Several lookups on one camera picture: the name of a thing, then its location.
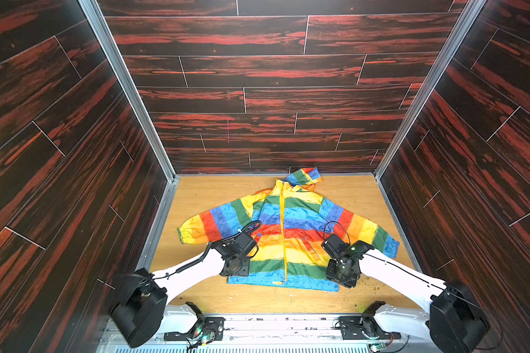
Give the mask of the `rainbow striped zip jacket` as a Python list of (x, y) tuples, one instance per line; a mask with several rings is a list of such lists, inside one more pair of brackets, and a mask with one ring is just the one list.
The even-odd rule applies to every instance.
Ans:
[(300, 169), (273, 188), (192, 216), (178, 228), (180, 240), (206, 244), (260, 221), (252, 235), (259, 251), (249, 275), (230, 277), (228, 283), (337, 292), (338, 284), (325, 276), (329, 256), (321, 247), (330, 234), (347, 243), (364, 241), (391, 258), (400, 244), (378, 224), (314, 192), (321, 180), (317, 169)]

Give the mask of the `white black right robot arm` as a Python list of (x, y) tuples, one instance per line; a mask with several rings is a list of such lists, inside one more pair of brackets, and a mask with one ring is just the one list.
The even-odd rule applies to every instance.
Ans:
[(372, 222), (355, 241), (343, 224), (327, 222), (321, 247), (330, 257), (328, 280), (353, 288), (365, 275), (419, 307), (410, 310), (373, 303), (362, 319), (367, 337), (399, 332), (431, 341), (442, 352), (472, 352), (490, 330), (490, 322), (468, 286), (430, 277), (395, 261), (399, 243)]

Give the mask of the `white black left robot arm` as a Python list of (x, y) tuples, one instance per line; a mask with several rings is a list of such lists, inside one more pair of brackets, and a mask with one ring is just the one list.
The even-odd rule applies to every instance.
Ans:
[(208, 323), (191, 302), (181, 306), (170, 302), (208, 278), (248, 276), (250, 260), (259, 251), (252, 234), (261, 225), (250, 222), (235, 235), (208, 242), (199, 256), (164, 271), (150, 273), (142, 268), (116, 276), (116, 301), (109, 313), (128, 347), (136, 349), (156, 335), (184, 341), (189, 349), (215, 341), (218, 322)]

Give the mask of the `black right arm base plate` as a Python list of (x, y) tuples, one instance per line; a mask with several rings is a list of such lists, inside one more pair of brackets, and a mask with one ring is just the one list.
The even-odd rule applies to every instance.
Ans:
[(341, 332), (344, 340), (391, 341), (401, 339), (398, 332), (386, 332), (372, 316), (340, 316), (334, 329)]

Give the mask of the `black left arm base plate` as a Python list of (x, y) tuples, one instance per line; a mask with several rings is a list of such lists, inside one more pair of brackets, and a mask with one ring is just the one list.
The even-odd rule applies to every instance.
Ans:
[(186, 341), (190, 344), (210, 344), (223, 339), (224, 326), (224, 317), (205, 317), (198, 319), (194, 327), (186, 333), (168, 332), (164, 334), (163, 339), (165, 341)]

